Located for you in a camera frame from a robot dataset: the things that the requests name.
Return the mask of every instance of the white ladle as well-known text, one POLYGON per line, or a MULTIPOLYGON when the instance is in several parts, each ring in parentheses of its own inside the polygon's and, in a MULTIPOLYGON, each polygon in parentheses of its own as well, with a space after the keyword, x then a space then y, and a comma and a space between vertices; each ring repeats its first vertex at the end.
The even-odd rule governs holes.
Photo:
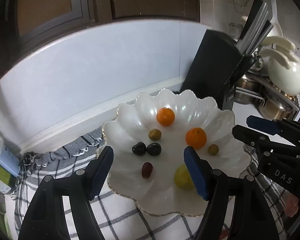
POLYGON ((282 29, 278 21, 278 13, 277 13, 277 1, 271 0, 271 7, 272 7, 272 19, 270 23, 273 25, 272 30, 269 32, 267 37, 269 36, 280 36, 282 37, 282 29))

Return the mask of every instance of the striped cloth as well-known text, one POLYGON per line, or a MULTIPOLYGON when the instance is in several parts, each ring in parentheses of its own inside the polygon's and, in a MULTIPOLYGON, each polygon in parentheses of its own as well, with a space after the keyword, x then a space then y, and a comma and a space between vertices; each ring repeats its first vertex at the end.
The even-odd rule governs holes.
MULTIPOLYGON (((102 150, 102 145, 104 145, 101 128, 77 140, 54 153, 46 153, 42 156, 44 161, 38 161, 38 156, 34 154, 25 155, 24 163, 28 165, 21 166, 21 179, 14 195, 17 233, 20 231, 24 215, 43 177, 52 175, 55 179, 58 179, 70 176, 74 171, 85 168, 91 160, 95 159, 96 151, 102 150), (74 144, 78 144, 77 140, 80 140, 80 143, 83 140, 86 144, 81 144, 81 148, 77 148, 74 146, 74 144)), ((284 240, 286 239, 283 230, 283 220, 285 218, 283 195, 285 190, 257 171, 257 157, 254 148, 245 146, 244 150, 252 156, 252 161, 241 177, 250 174, 256 178, 276 221, 280 239, 284 240)), ((69 197, 64 196, 63 202, 70 237, 77 240, 78 236, 71 214, 69 197)), ((141 212, 131 199, 119 196, 111 191, 107 183, 104 184, 100 195, 90 203, 106 240, 190 240, 193 238, 202 219, 202 217, 186 217, 180 214, 161 217, 149 216, 141 212)), ((224 223, 226 229, 230 227, 233 205, 234 198, 228 205, 224 223)))

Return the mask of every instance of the white kettle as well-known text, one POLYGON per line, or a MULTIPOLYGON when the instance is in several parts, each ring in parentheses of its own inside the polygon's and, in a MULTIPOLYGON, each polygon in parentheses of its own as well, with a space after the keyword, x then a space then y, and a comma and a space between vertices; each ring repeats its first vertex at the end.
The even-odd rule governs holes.
POLYGON ((292 50, 295 45, 282 37, 266 37, 263 45, 277 44, 276 49, 263 49, 259 55, 270 57, 269 78, 281 91, 296 96, 300 93, 300 58, 292 50))

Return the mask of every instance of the metal screw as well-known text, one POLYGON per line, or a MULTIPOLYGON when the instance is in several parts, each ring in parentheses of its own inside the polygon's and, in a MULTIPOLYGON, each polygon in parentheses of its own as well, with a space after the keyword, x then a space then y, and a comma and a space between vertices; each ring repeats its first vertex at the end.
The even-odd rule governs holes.
POLYGON ((48 182, 48 181, 50 181, 51 179, 52 179, 52 177, 51 177, 50 175, 44 177, 44 181, 45 181, 45 182, 48 182))
POLYGON ((84 174, 84 169, 79 169, 79 170, 77 170, 76 172, 75 172, 75 174, 77 174, 77 175, 82 175, 82 174, 84 174))
POLYGON ((251 175, 247 175, 246 179, 247 179, 248 181, 254 181, 254 177, 251 176, 251 175))
POLYGON ((221 170, 218 170, 218 169, 214 169, 214 170, 212 171, 212 173, 213 173, 214 175, 217 175, 217 176, 219 176, 219 175, 222 174, 221 170))

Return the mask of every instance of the pot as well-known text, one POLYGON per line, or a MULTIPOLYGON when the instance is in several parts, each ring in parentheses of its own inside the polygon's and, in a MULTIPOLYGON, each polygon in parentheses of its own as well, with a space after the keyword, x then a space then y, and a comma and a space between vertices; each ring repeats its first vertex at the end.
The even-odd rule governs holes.
POLYGON ((278 44, 276 49, 263 49, 259 54, 261 57, 270 57, 269 78, 281 91, 296 96, 300 93, 300 58, 289 50, 294 44, 285 38, 270 38, 278 44))
MULTIPOLYGON (((246 77, 246 75, 243 75, 242 78, 240 78, 237 82, 237 88, 242 88, 244 90, 249 90, 256 93, 259 92, 260 87, 260 83, 246 77)), ((242 93, 242 90, 240 91, 238 89, 234 96, 234 101, 243 105, 252 104, 254 100, 254 97, 248 96, 245 93, 242 93)))
POLYGON ((266 103, 262 105, 259 104, 259 112, 263 118, 273 120, 278 119, 282 120, 282 118, 288 118, 289 115, 293 112, 291 106, 282 102, 279 98, 276 97, 275 94, 266 91, 265 92, 266 103))

